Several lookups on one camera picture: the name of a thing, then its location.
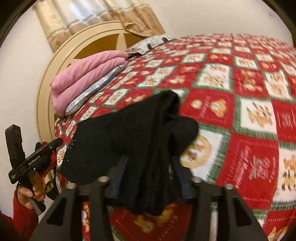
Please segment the person's left hand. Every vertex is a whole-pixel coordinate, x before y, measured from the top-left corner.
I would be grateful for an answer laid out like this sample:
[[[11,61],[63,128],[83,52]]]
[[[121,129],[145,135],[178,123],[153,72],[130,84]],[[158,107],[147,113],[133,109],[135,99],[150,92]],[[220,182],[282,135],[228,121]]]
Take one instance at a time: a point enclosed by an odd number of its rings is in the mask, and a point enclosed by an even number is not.
[[[29,198],[36,201],[43,201],[46,194],[44,192],[42,177],[36,171],[31,171],[28,174],[28,177],[32,187],[27,188],[26,186],[19,184],[17,188],[17,196],[20,204],[29,210],[33,210],[34,208],[32,207]]]

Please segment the red sleeve left forearm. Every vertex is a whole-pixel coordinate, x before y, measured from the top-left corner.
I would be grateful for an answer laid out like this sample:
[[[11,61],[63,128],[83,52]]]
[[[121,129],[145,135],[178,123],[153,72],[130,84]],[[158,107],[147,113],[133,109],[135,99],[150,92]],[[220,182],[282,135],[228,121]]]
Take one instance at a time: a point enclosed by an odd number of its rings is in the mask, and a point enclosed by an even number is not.
[[[38,225],[39,218],[29,198],[43,201],[46,197],[45,176],[57,164],[56,151],[50,156],[50,165],[42,173],[34,173],[33,191],[19,184],[13,197],[13,217],[1,213],[1,240],[29,240]]]

